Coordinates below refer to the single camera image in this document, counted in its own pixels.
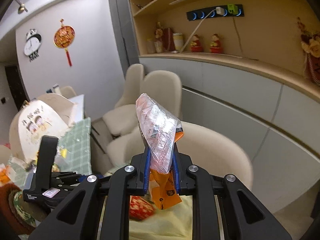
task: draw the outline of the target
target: transparent plastic bag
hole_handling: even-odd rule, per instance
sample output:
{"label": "transparent plastic bag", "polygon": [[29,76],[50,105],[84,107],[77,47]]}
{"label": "transparent plastic bag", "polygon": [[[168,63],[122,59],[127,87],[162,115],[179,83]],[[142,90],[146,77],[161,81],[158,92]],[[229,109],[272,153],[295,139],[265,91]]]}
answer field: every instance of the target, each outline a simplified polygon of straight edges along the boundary
{"label": "transparent plastic bag", "polygon": [[173,185],[171,169],[174,143],[183,136],[181,122],[147,94],[136,101],[140,133],[150,148],[149,191],[159,209],[167,209],[182,200]]}
{"label": "transparent plastic bag", "polygon": [[141,135],[151,151],[150,168],[162,174],[170,172],[176,131],[182,132],[180,120],[146,93],[136,101]]}

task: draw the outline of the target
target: charger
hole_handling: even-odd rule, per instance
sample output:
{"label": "charger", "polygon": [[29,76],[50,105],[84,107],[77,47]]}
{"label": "charger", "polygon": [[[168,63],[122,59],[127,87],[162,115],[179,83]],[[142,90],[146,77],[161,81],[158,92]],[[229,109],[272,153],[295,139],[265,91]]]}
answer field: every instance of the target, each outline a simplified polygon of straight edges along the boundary
{"label": "charger", "polygon": [[225,16],[226,15],[226,10],[222,7],[216,7],[216,12],[219,15]]}

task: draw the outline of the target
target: dark doorway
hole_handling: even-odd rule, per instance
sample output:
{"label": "dark doorway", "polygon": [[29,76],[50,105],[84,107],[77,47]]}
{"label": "dark doorway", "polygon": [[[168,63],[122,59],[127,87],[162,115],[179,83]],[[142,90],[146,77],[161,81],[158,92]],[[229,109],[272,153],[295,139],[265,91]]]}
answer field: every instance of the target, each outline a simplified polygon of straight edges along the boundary
{"label": "dark doorway", "polygon": [[25,100],[29,101],[29,97],[26,93],[20,74],[20,69],[18,66],[6,66],[5,74],[7,75],[7,80],[14,103],[16,104],[19,111],[23,102]]}

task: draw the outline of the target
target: cabinet door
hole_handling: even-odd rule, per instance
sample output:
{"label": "cabinet door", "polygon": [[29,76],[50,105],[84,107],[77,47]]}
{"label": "cabinet door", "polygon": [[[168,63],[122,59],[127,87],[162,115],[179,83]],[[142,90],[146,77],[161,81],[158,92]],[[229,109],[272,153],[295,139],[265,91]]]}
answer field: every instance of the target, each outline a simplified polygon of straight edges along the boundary
{"label": "cabinet door", "polygon": [[268,127],[261,122],[215,100],[182,90],[183,120],[225,135],[249,156],[256,155]]}
{"label": "cabinet door", "polygon": [[284,86],[274,124],[320,153],[320,104],[316,101]]}
{"label": "cabinet door", "polygon": [[274,213],[305,193],[319,178],[319,159],[270,128],[253,160],[253,194]]}
{"label": "cabinet door", "polygon": [[203,92],[271,121],[281,84],[247,71],[203,64]]}
{"label": "cabinet door", "polygon": [[183,86],[202,91],[202,63],[192,60],[169,58],[140,58],[146,73],[167,70],[176,73]]}

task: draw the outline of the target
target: red package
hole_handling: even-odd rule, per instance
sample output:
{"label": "red package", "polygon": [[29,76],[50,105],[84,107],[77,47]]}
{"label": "red package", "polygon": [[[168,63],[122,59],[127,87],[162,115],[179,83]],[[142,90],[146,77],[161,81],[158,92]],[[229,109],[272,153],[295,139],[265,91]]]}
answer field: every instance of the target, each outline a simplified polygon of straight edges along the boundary
{"label": "red package", "polygon": [[171,28],[164,29],[162,39],[163,39],[164,51],[175,50],[175,46],[173,42],[173,31]]}
{"label": "red package", "polygon": [[143,220],[154,214],[153,206],[139,196],[132,196],[129,216],[134,220]]}

